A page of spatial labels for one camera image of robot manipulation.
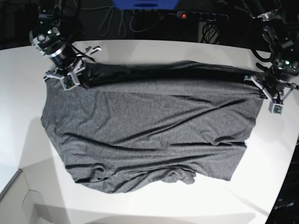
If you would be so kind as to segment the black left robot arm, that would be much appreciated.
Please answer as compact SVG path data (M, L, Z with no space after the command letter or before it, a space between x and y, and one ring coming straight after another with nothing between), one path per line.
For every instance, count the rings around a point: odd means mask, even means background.
M251 50L259 61L271 66L257 63L262 73L245 79L252 81L270 101L270 113L281 114L284 101L299 88L292 83L299 75L299 27L285 21L279 0L245 0L243 4L251 18L262 23L262 36L271 51L270 57L263 58L255 49Z

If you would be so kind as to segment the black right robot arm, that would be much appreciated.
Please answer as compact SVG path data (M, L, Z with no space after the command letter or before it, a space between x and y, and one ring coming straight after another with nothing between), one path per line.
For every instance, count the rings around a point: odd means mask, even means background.
M64 0L39 0L37 3L38 23L29 32L29 40L43 57L54 64L53 69L45 72L43 81L58 80L65 91L77 86L92 88L87 63L95 63L92 55L101 51L101 47L88 47L82 52L70 43L60 31L64 8Z

